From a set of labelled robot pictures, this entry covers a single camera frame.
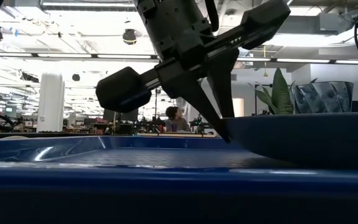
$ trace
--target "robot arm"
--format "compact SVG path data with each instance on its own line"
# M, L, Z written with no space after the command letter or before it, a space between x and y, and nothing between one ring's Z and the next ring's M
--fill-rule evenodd
M211 123L227 142L227 128L198 80L207 78L223 118L234 117L231 70L238 47L253 49L270 40L290 14L283 0L246 11L241 24L219 36L213 0L206 0L210 24L194 1L135 0L134 4L161 62L139 75L130 67L101 80L96 87L103 108L128 112L150 101L151 90L161 86L170 98L182 97Z

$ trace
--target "ceiling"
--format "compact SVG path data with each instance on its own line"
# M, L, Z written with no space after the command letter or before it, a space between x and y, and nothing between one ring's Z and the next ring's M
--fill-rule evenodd
M207 16L204 1L195 0ZM252 9L265 0L215 0L219 12L219 34L237 26L244 11ZM94 7L94 4L111 4L108 7ZM338 13L352 12L358 7L356 0L293 0L289 1L291 16L317 17L321 13L338 16ZM70 54L148 54L155 55L153 45L145 27L135 12L133 4L123 0L15 0L6 1L0 9L0 27L3 40L0 41L0 52L36 52L36 53L70 53ZM137 43L127 45L122 41L125 29L137 31ZM348 33L343 32L331 36L344 38ZM288 34L278 34L267 43L247 55L254 57L283 57L283 58L358 58L353 49L352 37L342 43L341 47L316 46L312 42L322 43L328 35L291 34L289 44L281 44L288 40ZM37 111L39 100L39 84L25 81L22 73L42 79L42 73L50 67L59 67L66 81L65 111L77 111L83 114L101 114L103 109L98 105L94 94L97 82L126 67L134 68L138 73L151 69L155 62L112 62L109 60L57 60L26 58L0 58L0 85L30 85L30 87L0 87L0 99L7 100L14 95L16 98L26 98L21 103L24 106L31 101L32 106L27 113ZM238 63L239 68L259 69L263 67L285 67L290 71L294 64L281 63ZM72 80L73 74L79 74L78 82ZM165 108L176 102L162 92L158 96L157 112L162 114ZM141 113L154 113L155 103L150 102L141 108Z

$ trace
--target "blue planter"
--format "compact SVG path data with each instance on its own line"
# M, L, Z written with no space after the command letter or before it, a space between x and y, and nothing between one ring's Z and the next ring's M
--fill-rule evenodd
M319 82L294 86L295 113L343 113L352 111L353 83Z

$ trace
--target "person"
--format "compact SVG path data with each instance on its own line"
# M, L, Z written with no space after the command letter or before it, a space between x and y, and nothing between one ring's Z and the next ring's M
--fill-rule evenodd
M165 111L168 119L165 120L166 132L191 131L185 118L181 117L181 111L177 106L170 106Z

